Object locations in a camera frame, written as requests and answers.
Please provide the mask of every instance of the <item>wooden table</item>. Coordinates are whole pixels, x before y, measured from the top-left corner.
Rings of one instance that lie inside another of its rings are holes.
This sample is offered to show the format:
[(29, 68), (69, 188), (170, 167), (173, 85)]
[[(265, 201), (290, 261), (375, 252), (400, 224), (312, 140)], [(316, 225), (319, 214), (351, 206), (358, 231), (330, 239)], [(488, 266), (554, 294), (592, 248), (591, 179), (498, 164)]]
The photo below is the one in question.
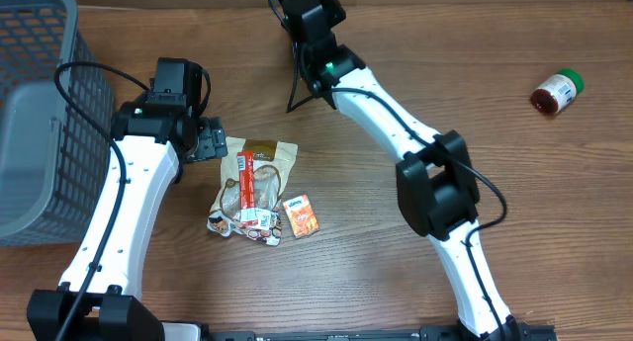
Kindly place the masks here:
[[(321, 222), (298, 240), (284, 219), (277, 248), (212, 235), (220, 164), (187, 167), (145, 260), (143, 302), (159, 318), (258, 332), (455, 322), (448, 280), (402, 219), (378, 145), (323, 101), (284, 114), (290, 45), (268, 10), (83, 11), (79, 28), (102, 62), (145, 81), (159, 56), (209, 68), (207, 114), (233, 136), (297, 143), (286, 196), (307, 193)], [(416, 117), (466, 137), (510, 203), (483, 237), (499, 292), (519, 320), (556, 325), (563, 341), (633, 332), (632, 28), (630, 3), (572, 3), (349, 8), (336, 29)], [(541, 116), (529, 95), (567, 66), (585, 92)], [(120, 103), (137, 94), (112, 83)], [(481, 188), (485, 221), (498, 205)], [(54, 288), (77, 247), (0, 249), (0, 339), (33, 338), (31, 292)]]

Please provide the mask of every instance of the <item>gray crate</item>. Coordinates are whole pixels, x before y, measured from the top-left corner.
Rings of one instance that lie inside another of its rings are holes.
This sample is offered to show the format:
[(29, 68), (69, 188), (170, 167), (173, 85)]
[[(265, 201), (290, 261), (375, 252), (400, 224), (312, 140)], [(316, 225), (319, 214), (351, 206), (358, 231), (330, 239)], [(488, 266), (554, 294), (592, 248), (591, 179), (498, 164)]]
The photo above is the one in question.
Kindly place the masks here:
[[(75, 0), (0, 0), (0, 246), (78, 241), (99, 200), (108, 143), (52, 83), (70, 60), (95, 60)], [(110, 128), (114, 94), (101, 69), (75, 67), (61, 83)]]

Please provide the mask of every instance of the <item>plastic bag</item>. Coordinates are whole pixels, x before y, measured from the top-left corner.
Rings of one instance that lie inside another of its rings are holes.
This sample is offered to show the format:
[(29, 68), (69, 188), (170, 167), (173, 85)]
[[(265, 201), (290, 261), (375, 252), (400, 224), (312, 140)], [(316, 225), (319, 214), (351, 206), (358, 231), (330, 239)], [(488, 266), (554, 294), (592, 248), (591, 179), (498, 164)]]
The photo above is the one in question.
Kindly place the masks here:
[[(279, 209), (288, 176), (297, 158), (297, 145), (270, 140), (227, 137), (228, 156), (222, 159), (222, 188), (211, 206), (207, 228), (229, 237), (233, 232), (255, 241), (277, 246), (281, 240)], [(271, 212), (269, 228), (243, 225), (237, 154), (253, 152), (255, 207)]]

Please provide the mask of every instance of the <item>red and white package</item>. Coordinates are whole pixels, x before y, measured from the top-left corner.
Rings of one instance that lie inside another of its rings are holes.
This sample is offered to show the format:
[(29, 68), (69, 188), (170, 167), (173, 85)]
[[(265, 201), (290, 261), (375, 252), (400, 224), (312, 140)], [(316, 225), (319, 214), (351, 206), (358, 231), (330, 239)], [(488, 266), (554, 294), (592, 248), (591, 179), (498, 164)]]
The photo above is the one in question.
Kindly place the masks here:
[(239, 170), (239, 200), (241, 203), (239, 222), (246, 227), (254, 226), (257, 224), (257, 211), (255, 209), (252, 151), (242, 151), (237, 154), (237, 169)]

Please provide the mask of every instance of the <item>small orange and white packet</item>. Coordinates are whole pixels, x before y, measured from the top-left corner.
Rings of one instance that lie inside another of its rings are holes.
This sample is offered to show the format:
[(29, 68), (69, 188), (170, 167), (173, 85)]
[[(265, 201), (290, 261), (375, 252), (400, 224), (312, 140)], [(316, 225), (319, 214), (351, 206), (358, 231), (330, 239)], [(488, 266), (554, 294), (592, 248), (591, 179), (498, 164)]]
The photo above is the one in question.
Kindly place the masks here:
[(293, 227), (295, 237), (310, 236), (319, 230), (317, 217), (308, 196), (302, 195), (284, 202), (284, 210)]

